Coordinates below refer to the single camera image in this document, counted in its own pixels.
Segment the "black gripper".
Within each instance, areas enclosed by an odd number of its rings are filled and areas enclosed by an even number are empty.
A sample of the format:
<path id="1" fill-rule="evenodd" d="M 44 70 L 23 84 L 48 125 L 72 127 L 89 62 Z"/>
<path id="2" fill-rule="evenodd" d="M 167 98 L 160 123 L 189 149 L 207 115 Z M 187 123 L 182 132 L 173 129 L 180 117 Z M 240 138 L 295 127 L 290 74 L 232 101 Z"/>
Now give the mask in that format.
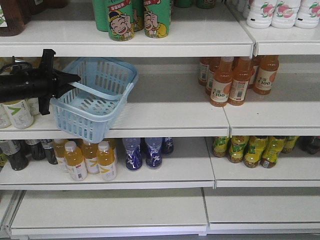
<path id="1" fill-rule="evenodd" d="M 44 92 L 38 97 L 39 112 L 44 116 L 50 114 L 49 105 L 52 96 L 56 99 L 60 98 L 62 95 L 71 91 L 75 87 L 68 84 L 72 82 L 78 82 L 81 77 L 77 74 L 66 73 L 60 70 L 54 69 L 54 56 L 56 52 L 53 49 L 44 49 L 41 57 L 41 62 L 39 65 L 39 70 L 41 73 L 41 82 L 43 86 L 41 90 Z M 53 76 L 57 79 L 59 84 L 64 84 L 58 86 L 54 90 L 54 80 Z"/>

